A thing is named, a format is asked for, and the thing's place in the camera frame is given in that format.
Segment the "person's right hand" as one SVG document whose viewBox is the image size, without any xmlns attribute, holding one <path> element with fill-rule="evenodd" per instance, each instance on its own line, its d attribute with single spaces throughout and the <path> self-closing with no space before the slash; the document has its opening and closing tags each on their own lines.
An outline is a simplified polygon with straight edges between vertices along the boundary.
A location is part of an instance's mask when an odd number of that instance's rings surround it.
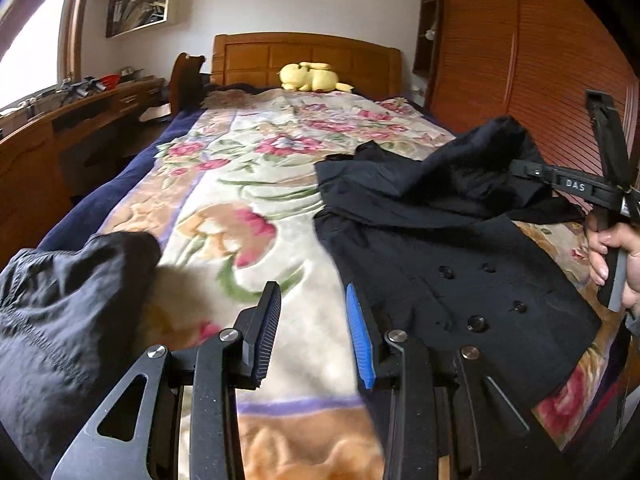
<svg viewBox="0 0 640 480">
<path fill-rule="evenodd" d="M 595 211 L 588 214 L 586 237 L 589 248 L 590 278 L 596 285 L 603 285 L 608 278 L 608 264 L 605 256 L 613 248 L 623 248 L 627 252 L 626 283 L 622 296 L 622 306 L 634 316 L 639 315 L 640 292 L 640 244 L 639 230 L 626 223 L 617 223 L 612 228 L 600 230 Z"/>
</svg>

